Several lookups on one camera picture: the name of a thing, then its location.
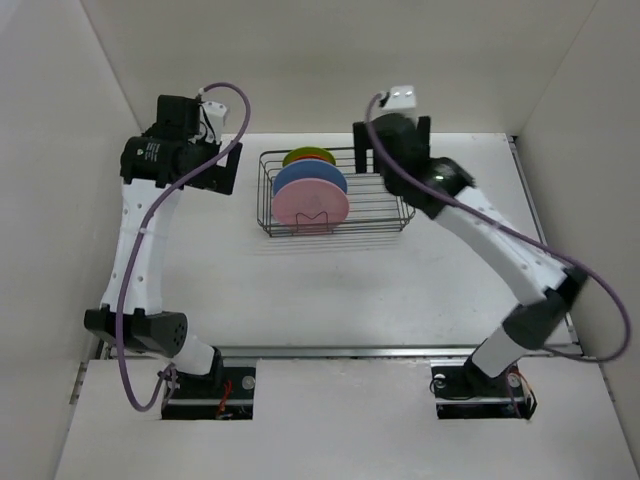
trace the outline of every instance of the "metal dish rack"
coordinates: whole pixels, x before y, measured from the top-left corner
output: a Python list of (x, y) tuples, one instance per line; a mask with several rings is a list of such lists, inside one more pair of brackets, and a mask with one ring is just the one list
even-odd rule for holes
[[(415, 209), (402, 199), (389, 194), (377, 173), (356, 173), (355, 155), (351, 147), (327, 148), (336, 158), (336, 167), (348, 184), (350, 211), (347, 219), (335, 226), (329, 223), (294, 226), (279, 223), (271, 212), (273, 180), (282, 170), (282, 160), (290, 150), (271, 150), (260, 155), (258, 171), (258, 224), (270, 237), (308, 234), (400, 232), (415, 216)], [(373, 157), (367, 157), (367, 171), (372, 170)]]

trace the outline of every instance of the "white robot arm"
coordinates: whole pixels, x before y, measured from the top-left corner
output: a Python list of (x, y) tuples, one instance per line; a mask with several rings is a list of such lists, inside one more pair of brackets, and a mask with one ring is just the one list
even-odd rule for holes
[[(143, 217), (171, 183), (218, 154), (227, 114), (227, 107), (216, 102), (162, 95), (156, 123), (127, 142), (121, 157), (123, 208), (115, 263), (101, 308), (85, 313), (85, 327), (101, 339), (115, 340), (118, 296)], [(225, 167), (213, 166), (188, 185), (230, 195), (242, 145), (236, 147)], [(181, 194), (173, 191), (145, 228), (123, 309), (125, 346), (171, 362), (180, 374), (213, 379), (222, 369), (220, 352), (190, 331), (184, 314), (162, 307), (164, 251)]]
[[(496, 397), (507, 397), (509, 369), (522, 356), (544, 347), (573, 306), (588, 276), (502, 231), (502, 227), (513, 229), (513, 226), (475, 186), (473, 178), (452, 159), (430, 156), (430, 119), (415, 118), (416, 100), (411, 86), (394, 87), (386, 92), (381, 107), (384, 114), (368, 125), (354, 124), (356, 165), (358, 157), (364, 159), (365, 150), (373, 146), (363, 140), (362, 133), (358, 138), (358, 132), (365, 131), (366, 140), (375, 134), (384, 150), (412, 180), (407, 181), (397, 169), (390, 168), (374, 149), (374, 169), (384, 178), (387, 190), (469, 245), (500, 275), (519, 303), (464, 365), (432, 368), (432, 373), (440, 378), (436, 396), (446, 401), (479, 397), (493, 401)], [(455, 205), (425, 193), (415, 183), (452, 199)], [(484, 220), (461, 206), (480, 212)]]

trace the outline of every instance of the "green plate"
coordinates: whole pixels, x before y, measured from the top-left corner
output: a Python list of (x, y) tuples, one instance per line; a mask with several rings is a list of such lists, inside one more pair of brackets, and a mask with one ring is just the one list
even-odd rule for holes
[(291, 150), (282, 160), (282, 166), (286, 167), (296, 160), (301, 158), (315, 158), (316, 160), (324, 160), (331, 165), (336, 164), (336, 158), (331, 154), (329, 150), (325, 150), (320, 147), (300, 147), (295, 150)]

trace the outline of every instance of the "black mounting bracket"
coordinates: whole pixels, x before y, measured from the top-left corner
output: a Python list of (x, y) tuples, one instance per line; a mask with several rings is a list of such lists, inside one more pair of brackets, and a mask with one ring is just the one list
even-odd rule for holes
[(253, 419), (255, 366), (227, 366), (215, 384), (178, 373), (178, 384), (171, 398), (165, 391), (163, 420)]
[[(356, 173), (367, 173), (367, 151), (372, 150), (371, 140), (364, 122), (355, 122), (353, 129), (353, 150), (356, 159)], [(426, 158), (431, 149), (431, 117), (419, 117), (416, 127), (420, 141), (424, 147)], [(373, 172), (380, 173), (380, 160), (373, 154)]]
[[(160, 95), (156, 122), (139, 137), (127, 141), (120, 156), (120, 176), (153, 180), (164, 188), (220, 153), (220, 144), (194, 141), (199, 132), (200, 103), (192, 98)], [(187, 186), (231, 195), (242, 144), (227, 155), (226, 165), (214, 165), (192, 178)]]
[(463, 365), (432, 366), (430, 390), (436, 397), (438, 418), (522, 418), (529, 420), (536, 408), (519, 380), (509, 378), (511, 370), (483, 384), (470, 382)]

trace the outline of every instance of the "white connector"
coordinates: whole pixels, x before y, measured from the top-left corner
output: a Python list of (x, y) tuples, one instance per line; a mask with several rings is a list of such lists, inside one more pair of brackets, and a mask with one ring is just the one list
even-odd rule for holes
[(220, 143), (229, 109), (226, 105), (217, 102), (203, 102), (201, 107), (200, 133), (196, 140), (204, 138), (207, 143)]
[(413, 117), (417, 107), (416, 94), (413, 85), (400, 85), (389, 90), (389, 96), (384, 101), (381, 110), (385, 113), (403, 113)]

